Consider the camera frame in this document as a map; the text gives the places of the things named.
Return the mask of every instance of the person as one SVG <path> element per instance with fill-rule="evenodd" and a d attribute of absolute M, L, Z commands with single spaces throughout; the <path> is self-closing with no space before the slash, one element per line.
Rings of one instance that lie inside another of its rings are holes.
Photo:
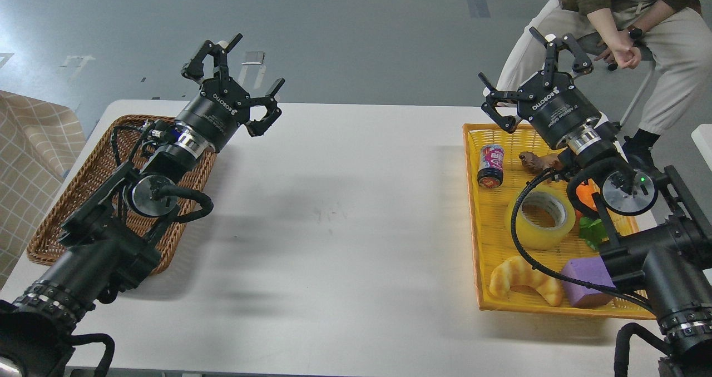
<path fill-rule="evenodd" d="M 661 72 L 646 101 L 639 128 L 625 137 L 623 151 L 634 166 L 654 167 L 651 147 L 704 90 L 712 73 L 712 32 L 699 0 L 550 0 L 527 25 L 507 59 L 496 88 L 516 91 L 541 70 L 545 48 L 529 33 L 580 38 L 598 32 L 607 48 L 595 60 L 636 68 L 634 40 L 650 48 Z"/>

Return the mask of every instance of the purple sponge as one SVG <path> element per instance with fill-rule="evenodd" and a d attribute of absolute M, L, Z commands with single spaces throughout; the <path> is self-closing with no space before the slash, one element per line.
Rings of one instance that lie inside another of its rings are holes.
<path fill-rule="evenodd" d="M 593 284 L 613 286 L 611 276 L 603 264 L 600 256 L 583 257 L 569 260 L 561 273 L 575 279 L 589 281 Z M 604 294 L 597 289 L 585 288 L 570 282 L 562 281 L 564 291 L 569 299 L 569 303 L 574 307 L 590 308 L 603 306 L 613 299 L 613 296 Z"/>

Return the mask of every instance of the wicker basket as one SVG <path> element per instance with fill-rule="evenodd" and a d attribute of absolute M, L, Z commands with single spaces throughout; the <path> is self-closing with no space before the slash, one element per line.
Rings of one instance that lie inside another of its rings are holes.
<path fill-rule="evenodd" d="M 549 306 L 544 299 L 528 288 L 515 289 L 508 298 L 490 294 L 488 286 L 494 268 L 510 256 L 518 255 L 511 232 L 504 222 L 507 205 L 514 200 L 533 175 L 524 171 L 519 153 L 534 152 L 544 156 L 552 152 L 543 139 L 529 125 L 520 126 L 513 134 L 502 131 L 495 124 L 465 124 L 463 126 L 467 161 L 470 214 L 472 220 L 473 261 L 475 284 L 480 309 L 524 311 L 530 313 L 568 314 L 574 316 L 616 317 L 622 319 L 654 319 L 645 309 L 623 299 L 615 298 L 605 306 L 595 309 L 572 307 L 566 298 L 561 306 Z M 477 183 L 479 152 L 481 147 L 496 143 L 504 148 L 504 180 L 500 187 L 487 189 Z M 566 192 L 564 182 L 549 185 Z M 616 229 L 622 235 L 638 230 L 633 217 L 611 213 Z M 531 250 L 529 253 L 552 270 L 559 271 L 568 260 L 596 256 L 583 240 L 578 238 L 578 225 L 552 250 Z"/>
<path fill-rule="evenodd" d="M 37 232 L 35 232 L 27 247 L 27 256 L 31 261 L 48 266 L 53 264 L 64 253 L 65 248 L 57 242 L 57 238 L 62 232 L 60 224 L 104 183 L 116 167 L 110 144 L 110 134 L 113 127 L 118 125 L 142 126 L 146 120 L 158 119 L 167 122 L 173 121 L 173 118 L 170 117 L 129 115 L 118 118 L 112 123 L 97 143 L 97 146 L 89 154 L 77 175 L 71 180 L 67 189 L 40 224 Z M 122 159 L 128 156 L 137 138 L 138 133 L 136 131 L 118 131 L 117 144 Z M 213 152 L 204 152 L 198 165 L 194 167 L 193 171 L 186 173 L 179 185 L 202 191 L 215 162 L 215 157 Z M 136 156 L 134 160 L 135 166 L 139 168 L 146 162 L 146 159 L 140 156 Z M 196 205 L 195 202 L 182 198 L 178 200 L 178 203 L 181 207 L 180 214 L 182 215 L 191 212 Z M 129 212 L 127 226 L 138 235 L 143 235 L 155 220 Z M 157 245 L 157 249 L 161 253 L 161 261 L 153 269 L 151 275 L 166 270 L 173 259 L 178 240 L 180 240 L 184 229 L 185 224 L 173 223 L 170 225 Z"/>

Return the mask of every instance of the chair leg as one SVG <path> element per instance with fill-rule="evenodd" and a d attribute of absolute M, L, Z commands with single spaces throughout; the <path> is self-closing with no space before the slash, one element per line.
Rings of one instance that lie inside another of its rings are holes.
<path fill-rule="evenodd" d="M 640 98 L 641 98 L 641 96 L 643 96 L 645 88 L 648 88 L 648 84 L 650 83 L 650 80 L 653 78 L 654 73 L 655 73 L 655 61 L 651 60 L 650 61 L 650 71 L 648 71 L 648 75 L 645 76 L 643 83 L 640 84 L 640 88 L 638 88 L 638 92 L 635 93 L 635 96 L 633 96 L 633 100 L 631 100 L 630 105 L 628 105 L 628 108 L 626 109 L 625 113 L 623 113 L 623 117 L 621 117 L 621 121 L 618 122 L 618 124 L 620 125 L 620 128 L 622 128 L 623 125 L 626 123 L 626 121 L 628 121 L 628 117 L 630 117 L 630 113 L 633 112 L 633 109 L 640 101 Z"/>

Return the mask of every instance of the white table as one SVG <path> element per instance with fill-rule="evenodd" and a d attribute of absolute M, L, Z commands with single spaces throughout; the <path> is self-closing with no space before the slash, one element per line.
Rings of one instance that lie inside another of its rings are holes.
<path fill-rule="evenodd" d="M 117 117 L 184 105 L 113 103 L 80 160 Z M 612 375 L 626 320 L 478 310 L 461 133 L 489 122 L 478 108 L 281 107 L 264 137 L 240 129 L 218 156 L 205 187 L 215 209 L 188 225 L 168 270 L 79 323 L 76 334 L 115 339 L 112 367 Z M 23 257 L 0 296 L 45 269 Z M 80 347 L 70 365 L 94 367 L 102 350 Z M 657 375 L 658 357 L 633 339 L 631 376 Z"/>
<path fill-rule="evenodd" d="M 707 167 L 712 169 L 712 124 L 700 124 L 692 131 L 692 141 L 697 145 Z"/>

